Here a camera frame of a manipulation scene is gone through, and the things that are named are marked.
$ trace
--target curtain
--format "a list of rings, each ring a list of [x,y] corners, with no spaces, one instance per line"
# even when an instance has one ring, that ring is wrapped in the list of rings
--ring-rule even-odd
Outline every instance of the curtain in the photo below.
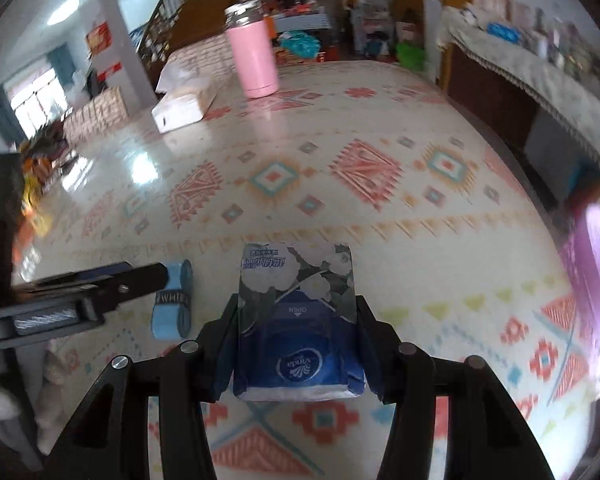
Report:
[[[27,140],[2,85],[0,85],[0,136],[7,146],[11,146],[14,142],[17,146],[23,140]]]
[[[71,57],[69,47],[66,43],[53,49],[46,55],[46,58],[56,71],[60,86],[64,88],[66,85],[72,85],[74,83],[74,59]]]

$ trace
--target silver screw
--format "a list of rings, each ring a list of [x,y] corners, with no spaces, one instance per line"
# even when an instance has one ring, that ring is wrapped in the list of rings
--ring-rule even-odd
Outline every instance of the silver screw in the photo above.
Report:
[[[471,368],[475,368],[476,370],[484,368],[487,364],[486,361],[478,355],[471,355],[466,361]]]
[[[402,355],[415,355],[417,351],[418,349],[413,343],[400,343],[398,346],[398,352]]]
[[[113,361],[111,361],[111,366],[113,366],[116,370],[122,370],[125,366],[129,364],[129,358],[125,355],[119,355],[118,357],[114,357]]]
[[[195,341],[185,341],[180,345],[180,351],[183,354],[193,354],[193,352],[197,352],[200,346]]]

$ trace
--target staircase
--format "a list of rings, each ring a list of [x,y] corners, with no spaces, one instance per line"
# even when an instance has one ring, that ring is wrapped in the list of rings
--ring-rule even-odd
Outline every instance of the staircase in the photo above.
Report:
[[[140,56],[154,88],[158,84],[162,67],[167,62],[171,30],[178,21],[180,8],[190,1],[160,0],[149,21],[132,32],[132,40],[136,42],[142,28],[144,28],[136,52]]]
[[[224,30],[224,10],[235,0],[160,0],[151,18],[132,32],[137,52],[154,89],[174,50],[206,40]]]

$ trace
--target window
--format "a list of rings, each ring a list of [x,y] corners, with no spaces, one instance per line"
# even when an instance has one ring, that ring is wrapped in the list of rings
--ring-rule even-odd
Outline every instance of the window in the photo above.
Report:
[[[64,114],[68,105],[56,71],[51,68],[18,90],[11,99],[11,108],[29,139],[42,126]]]

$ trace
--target tissue pack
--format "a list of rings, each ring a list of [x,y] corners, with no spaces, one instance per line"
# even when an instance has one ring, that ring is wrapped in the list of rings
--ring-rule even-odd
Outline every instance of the tissue pack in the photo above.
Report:
[[[362,394],[346,245],[247,244],[238,295],[237,397],[307,401]]]

